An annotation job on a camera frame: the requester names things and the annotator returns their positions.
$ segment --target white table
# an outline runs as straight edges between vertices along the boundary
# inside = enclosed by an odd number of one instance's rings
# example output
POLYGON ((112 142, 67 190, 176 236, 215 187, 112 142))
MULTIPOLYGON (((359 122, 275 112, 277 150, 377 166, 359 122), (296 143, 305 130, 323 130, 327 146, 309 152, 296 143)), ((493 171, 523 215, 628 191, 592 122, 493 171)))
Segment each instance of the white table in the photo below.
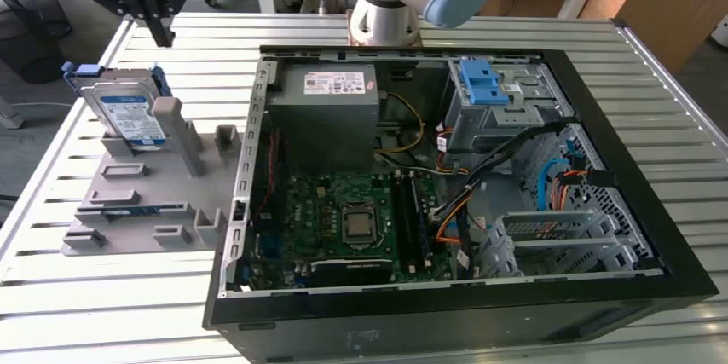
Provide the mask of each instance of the white table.
MULTIPOLYGON (((157 49, 149 32, 124 22, 100 62, 147 67, 157 61, 184 101, 183 115, 211 132, 220 123, 244 127, 257 47, 344 44, 345 25, 339 16, 183 14, 175 31, 175 47, 157 49)), ((423 41, 568 51, 723 294, 587 344, 461 351, 412 361, 728 362, 728 144, 637 39, 605 21, 483 18, 456 30, 423 24, 423 41)), ((103 153, 101 133, 77 101, 0 229, 0 362, 244 362, 219 334, 201 328, 211 251, 59 254, 103 153)))

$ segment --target motherboard chip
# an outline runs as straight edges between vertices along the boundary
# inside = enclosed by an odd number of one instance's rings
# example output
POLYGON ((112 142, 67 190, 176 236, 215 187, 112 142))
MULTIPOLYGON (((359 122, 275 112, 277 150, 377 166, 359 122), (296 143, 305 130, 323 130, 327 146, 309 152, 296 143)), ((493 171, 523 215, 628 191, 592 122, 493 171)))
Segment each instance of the motherboard chip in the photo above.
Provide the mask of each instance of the motherboard chip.
POLYGON ((369 236, 372 234, 369 218, 368 213, 351 213, 348 215, 345 232, 349 237, 369 236))
POLYGON ((376 208, 369 202, 345 204, 341 208, 344 243, 357 248, 376 242, 376 208))

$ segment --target orange wire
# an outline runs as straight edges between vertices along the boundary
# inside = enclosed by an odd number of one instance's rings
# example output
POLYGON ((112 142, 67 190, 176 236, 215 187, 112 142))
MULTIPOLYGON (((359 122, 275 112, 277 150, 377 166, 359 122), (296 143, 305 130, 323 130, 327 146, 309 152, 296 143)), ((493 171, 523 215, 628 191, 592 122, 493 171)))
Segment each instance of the orange wire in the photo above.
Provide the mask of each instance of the orange wire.
MULTIPOLYGON (((451 168, 449 170, 447 168, 444 168, 440 164, 443 162, 443 157, 445 156, 445 153, 443 151, 440 151, 440 153, 437 154, 437 160, 435 161, 435 167, 437 168, 437 170, 440 172, 452 172, 453 169, 451 168)), ((468 168, 460 168, 457 170, 457 172, 463 173, 463 174, 468 174, 469 173, 469 170, 468 168)))
POLYGON ((460 240, 455 238, 445 238, 443 237, 443 233, 445 232, 447 223, 451 222, 451 219, 453 218, 455 214, 460 210, 460 208, 465 205, 465 203, 469 201, 469 199, 473 197, 472 192, 469 193, 468 197, 455 206, 455 209, 451 211, 449 215, 447 216, 445 220, 440 224, 440 229, 437 230, 437 234, 435 235, 435 240, 437 242, 451 242, 451 243, 460 243, 460 240))

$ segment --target metal slotted table surface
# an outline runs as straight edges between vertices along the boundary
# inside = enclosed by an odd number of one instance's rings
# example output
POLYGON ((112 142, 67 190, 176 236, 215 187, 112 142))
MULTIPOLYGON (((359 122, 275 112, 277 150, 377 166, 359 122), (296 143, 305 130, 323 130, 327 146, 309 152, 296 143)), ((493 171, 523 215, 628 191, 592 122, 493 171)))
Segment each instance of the metal slotted table surface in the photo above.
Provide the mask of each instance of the metal slotted table surface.
MULTIPOLYGON (((244 127, 261 44, 345 43, 340 16, 183 14, 175 31, 175 47, 157 49, 148 30, 123 22, 101 64, 157 62, 200 132, 216 124, 244 127)), ((568 51, 721 294, 587 344, 379 360, 728 362, 725 139, 631 31, 607 21, 479 18, 456 30, 423 23, 423 42, 568 51)), ((101 133, 77 101, 0 230, 0 362, 244 362, 217 333, 201 328, 211 251, 59 253, 104 151, 101 133)))

